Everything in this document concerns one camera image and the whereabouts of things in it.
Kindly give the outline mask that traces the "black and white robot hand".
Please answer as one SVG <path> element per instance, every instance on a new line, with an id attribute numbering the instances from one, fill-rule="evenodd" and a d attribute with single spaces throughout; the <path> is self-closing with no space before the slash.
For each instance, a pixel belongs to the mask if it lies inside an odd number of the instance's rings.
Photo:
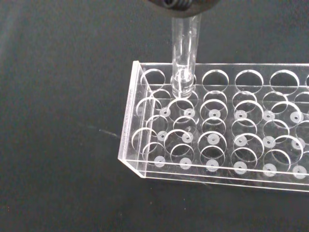
<path id="1" fill-rule="evenodd" d="M 188 18 L 216 6 L 219 0 L 143 0 L 152 10 L 169 17 Z"/>

